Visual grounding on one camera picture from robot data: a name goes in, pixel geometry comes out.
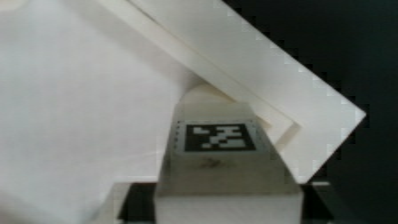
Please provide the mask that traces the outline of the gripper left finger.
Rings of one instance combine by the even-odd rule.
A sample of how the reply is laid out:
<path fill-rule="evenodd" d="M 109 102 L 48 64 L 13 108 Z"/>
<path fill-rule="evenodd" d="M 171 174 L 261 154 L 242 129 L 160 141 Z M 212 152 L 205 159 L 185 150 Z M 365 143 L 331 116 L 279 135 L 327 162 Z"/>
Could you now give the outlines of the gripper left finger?
<path fill-rule="evenodd" d="M 100 224 L 157 224 L 155 182 L 118 183 L 100 210 Z"/>

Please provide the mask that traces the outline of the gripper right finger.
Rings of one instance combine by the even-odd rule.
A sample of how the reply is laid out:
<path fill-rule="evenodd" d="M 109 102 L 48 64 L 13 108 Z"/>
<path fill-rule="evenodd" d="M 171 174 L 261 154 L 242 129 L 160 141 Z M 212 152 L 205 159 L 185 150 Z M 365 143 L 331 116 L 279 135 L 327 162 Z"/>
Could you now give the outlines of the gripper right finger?
<path fill-rule="evenodd" d="M 327 181 L 313 181 L 302 186 L 304 207 L 301 224 L 356 224 L 334 187 Z"/>

